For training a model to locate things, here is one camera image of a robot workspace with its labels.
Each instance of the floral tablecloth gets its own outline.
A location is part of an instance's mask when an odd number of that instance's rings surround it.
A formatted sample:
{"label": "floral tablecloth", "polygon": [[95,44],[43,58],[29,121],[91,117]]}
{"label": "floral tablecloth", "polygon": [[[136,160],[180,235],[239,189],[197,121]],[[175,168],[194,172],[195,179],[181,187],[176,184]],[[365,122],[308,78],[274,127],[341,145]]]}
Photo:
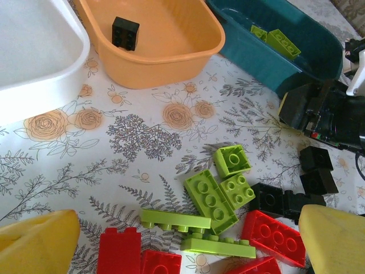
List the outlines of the floral tablecloth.
{"label": "floral tablecloth", "polygon": [[[290,2],[340,41],[359,38],[330,1]],[[182,254],[181,273],[221,274],[246,262],[180,252],[183,234],[143,228],[139,209],[197,213],[183,181],[206,168],[217,175],[212,155],[232,144],[242,144],[249,157],[253,168],[245,176],[251,185],[303,192],[298,150],[325,147],[280,124],[276,94],[219,55],[194,79],[147,90],[129,90],[110,80],[93,47],[84,71],[88,78],[77,99],[0,127],[0,225],[74,209],[81,234],[73,274],[96,272],[99,236],[106,227],[135,226],[143,249]],[[326,197],[327,205],[364,213],[365,182],[354,154],[326,148],[339,189]],[[360,167],[365,170],[365,163]],[[240,222],[224,236],[240,237],[247,210],[237,211]],[[280,266],[284,274],[305,272]]]}

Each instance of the white plastic tub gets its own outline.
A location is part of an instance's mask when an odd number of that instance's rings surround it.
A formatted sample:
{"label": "white plastic tub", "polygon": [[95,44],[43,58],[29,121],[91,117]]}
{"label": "white plastic tub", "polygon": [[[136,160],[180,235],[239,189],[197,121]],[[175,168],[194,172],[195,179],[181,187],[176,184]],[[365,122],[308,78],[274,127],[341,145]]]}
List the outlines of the white plastic tub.
{"label": "white plastic tub", "polygon": [[66,0],[0,0],[0,126],[77,98],[89,50]]}

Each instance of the orange bin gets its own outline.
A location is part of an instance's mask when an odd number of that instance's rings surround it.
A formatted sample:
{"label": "orange bin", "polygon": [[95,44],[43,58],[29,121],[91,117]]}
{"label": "orange bin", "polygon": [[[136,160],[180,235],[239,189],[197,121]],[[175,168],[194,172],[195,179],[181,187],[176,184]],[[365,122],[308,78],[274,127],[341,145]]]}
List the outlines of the orange bin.
{"label": "orange bin", "polygon": [[[129,88],[195,77],[225,42],[203,0],[74,0],[107,74]],[[112,44],[115,17],[140,24],[135,51]]]}

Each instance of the green brick in water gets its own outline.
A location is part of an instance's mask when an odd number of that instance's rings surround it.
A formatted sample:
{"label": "green brick in water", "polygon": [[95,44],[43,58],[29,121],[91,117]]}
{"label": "green brick in water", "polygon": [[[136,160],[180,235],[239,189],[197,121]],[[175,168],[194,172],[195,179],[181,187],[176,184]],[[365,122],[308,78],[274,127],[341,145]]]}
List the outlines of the green brick in water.
{"label": "green brick in water", "polygon": [[282,55],[294,60],[301,51],[280,30],[273,30],[267,34],[266,43]]}
{"label": "green brick in water", "polygon": [[232,176],[222,182],[219,187],[234,209],[239,209],[255,198],[255,192],[250,188],[242,174]]}
{"label": "green brick in water", "polygon": [[187,179],[184,186],[200,215],[212,218],[213,234],[219,235],[238,222],[233,208],[209,170]]}
{"label": "green brick in water", "polygon": [[205,229],[210,229],[211,222],[207,217],[150,209],[142,209],[140,218],[144,228],[158,225],[162,230],[176,229],[180,232],[191,230],[204,233]]}
{"label": "green brick in water", "polygon": [[215,235],[203,239],[203,235],[200,233],[188,235],[188,238],[181,243],[181,250],[221,256],[256,258],[256,248],[251,247],[247,240],[234,241],[233,238],[219,239]]}
{"label": "green brick in water", "polygon": [[257,36],[257,38],[263,40],[264,42],[266,42],[266,38],[267,38],[267,31],[260,29],[259,27],[252,25],[251,26],[251,32]]}
{"label": "green brick in water", "polygon": [[217,171],[222,179],[250,170],[251,165],[242,146],[219,148],[213,155]]}

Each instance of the teal plastic tub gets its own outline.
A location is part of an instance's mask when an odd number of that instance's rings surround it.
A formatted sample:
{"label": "teal plastic tub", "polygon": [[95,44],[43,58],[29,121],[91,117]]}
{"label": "teal plastic tub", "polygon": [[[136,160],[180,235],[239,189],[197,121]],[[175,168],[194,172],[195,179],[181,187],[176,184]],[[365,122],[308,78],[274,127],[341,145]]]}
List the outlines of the teal plastic tub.
{"label": "teal plastic tub", "polygon": [[[338,79],[342,45],[323,26],[287,0],[206,0],[222,24],[226,42],[220,51],[280,97],[313,79]],[[286,58],[250,32],[280,29],[300,50]]]}

